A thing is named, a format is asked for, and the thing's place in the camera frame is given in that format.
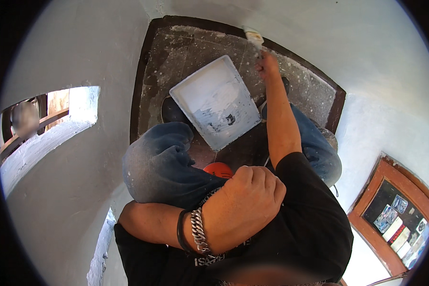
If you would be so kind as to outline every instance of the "leather bracelet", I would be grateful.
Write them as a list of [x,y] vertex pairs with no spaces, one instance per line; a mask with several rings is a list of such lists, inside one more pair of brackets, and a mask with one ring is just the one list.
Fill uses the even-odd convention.
[[181,248],[190,255],[193,255],[195,257],[201,257],[202,255],[198,254],[196,251],[191,249],[191,247],[186,243],[186,239],[184,238],[184,231],[183,231],[183,219],[184,215],[188,212],[191,212],[192,209],[184,209],[180,212],[180,215],[178,217],[178,225],[177,225],[177,237],[178,237],[178,243],[181,245]]

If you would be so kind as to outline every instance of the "man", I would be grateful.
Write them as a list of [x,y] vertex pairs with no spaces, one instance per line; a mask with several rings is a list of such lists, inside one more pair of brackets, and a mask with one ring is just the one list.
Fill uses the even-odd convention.
[[[327,186],[340,177],[340,159],[289,104],[276,58],[262,55],[256,69],[276,175],[243,166],[229,180],[213,176],[192,167],[187,124],[149,129],[123,158],[134,201],[115,236],[129,285],[322,285],[342,277],[353,235]],[[199,207],[203,236],[194,238]]]

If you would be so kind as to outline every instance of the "paint tray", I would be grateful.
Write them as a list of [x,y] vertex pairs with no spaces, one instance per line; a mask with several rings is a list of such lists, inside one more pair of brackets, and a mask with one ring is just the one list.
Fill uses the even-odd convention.
[[170,95],[215,152],[261,122],[256,104],[228,55],[185,78]]

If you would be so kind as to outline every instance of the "black t-shirt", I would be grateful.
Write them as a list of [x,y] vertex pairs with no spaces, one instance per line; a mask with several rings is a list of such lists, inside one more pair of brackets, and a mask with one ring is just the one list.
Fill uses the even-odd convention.
[[[220,259],[253,255],[315,258],[339,271],[327,282],[338,282],[348,265],[353,234],[348,218],[326,184],[302,153],[291,153],[277,165],[276,175],[286,186],[278,215],[255,236]],[[216,285],[204,275],[217,260],[187,256],[181,249],[133,237],[114,226],[116,243],[130,286]]]

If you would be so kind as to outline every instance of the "jeans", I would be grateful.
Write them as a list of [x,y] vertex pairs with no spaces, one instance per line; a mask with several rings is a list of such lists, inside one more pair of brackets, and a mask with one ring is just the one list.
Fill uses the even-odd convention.
[[[299,126],[302,152],[327,186],[342,173],[337,152],[316,126],[291,106]],[[123,177],[130,195],[138,203],[163,203],[194,208],[210,191],[227,179],[192,167],[188,149],[194,135],[182,122],[158,124],[132,143],[123,157]]]

